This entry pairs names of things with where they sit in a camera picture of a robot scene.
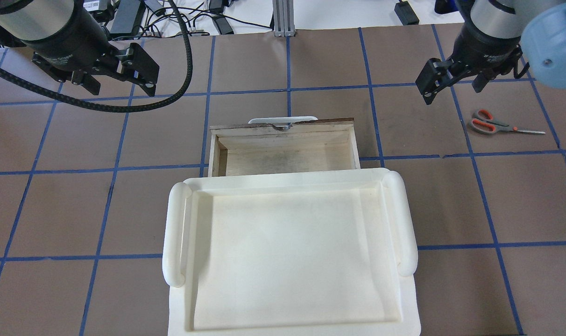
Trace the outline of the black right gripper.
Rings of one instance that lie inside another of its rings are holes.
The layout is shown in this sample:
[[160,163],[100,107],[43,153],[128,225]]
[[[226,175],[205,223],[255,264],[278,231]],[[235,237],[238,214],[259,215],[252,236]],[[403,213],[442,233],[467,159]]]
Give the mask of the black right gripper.
[[475,93],[481,93],[499,75],[512,72],[515,79],[522,78],[530,68],[530,64],[526,63],[522,70],[518,70],[522,54],[522,47],[518,44],[507,55],[480,56],[465,49],[461,54],[453,53],[449,60],[428,59],[415,85],[426,105],[431,105],[441,90],[467,77],[475,76],[473,89]]

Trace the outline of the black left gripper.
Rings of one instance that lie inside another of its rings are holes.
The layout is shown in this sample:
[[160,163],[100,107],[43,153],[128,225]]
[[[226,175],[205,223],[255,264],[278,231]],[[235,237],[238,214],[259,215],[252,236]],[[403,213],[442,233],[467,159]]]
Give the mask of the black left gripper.
[[138,85],[147,96],[155,96],[160,67],[139,44],[32,41],[31,48],[35,52],[32,62],[56,82],[70,82],[97,96],[101,83],[95,77],[104,75]]

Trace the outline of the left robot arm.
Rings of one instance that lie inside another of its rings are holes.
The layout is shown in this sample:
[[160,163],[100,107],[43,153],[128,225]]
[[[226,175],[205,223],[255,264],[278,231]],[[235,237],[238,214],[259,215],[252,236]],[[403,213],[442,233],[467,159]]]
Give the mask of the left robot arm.
[[82,0],[0,0],[0,27],[31,48],[32,62],[56,82],[97,95],[104,75],[155,96],[159,65],[139,44],[110,44]]

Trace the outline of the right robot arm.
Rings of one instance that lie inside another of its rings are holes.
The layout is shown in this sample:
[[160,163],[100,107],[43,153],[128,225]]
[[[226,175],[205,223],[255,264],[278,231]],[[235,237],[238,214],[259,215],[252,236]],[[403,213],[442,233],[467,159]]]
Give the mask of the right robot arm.
[[532,70],[548,87],[566,89],[566,0],[456,0],[464,25],[446,60],[429,59],[416,78],[427,105],[443,89],[473,77],[490,81]]

